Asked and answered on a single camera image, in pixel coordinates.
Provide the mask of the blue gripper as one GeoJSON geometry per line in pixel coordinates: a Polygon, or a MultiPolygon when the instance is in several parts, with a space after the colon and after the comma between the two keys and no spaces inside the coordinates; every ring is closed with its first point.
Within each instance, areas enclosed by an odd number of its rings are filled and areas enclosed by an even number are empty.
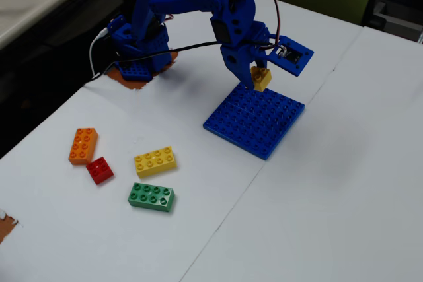
{"type": "Polygon", "coordinates": [[[259,69],[267,69],[265,50],[262,49],[262,46],[270,46],[272,50],[274,43],[270,42],[270,31],[267,26],[263,22],[254,21],[244,39],[237,46],[231,48],[222,45],[220,47],[228,70],[249,90],[254,89],[249,64],[255,62],[259,69]]]}

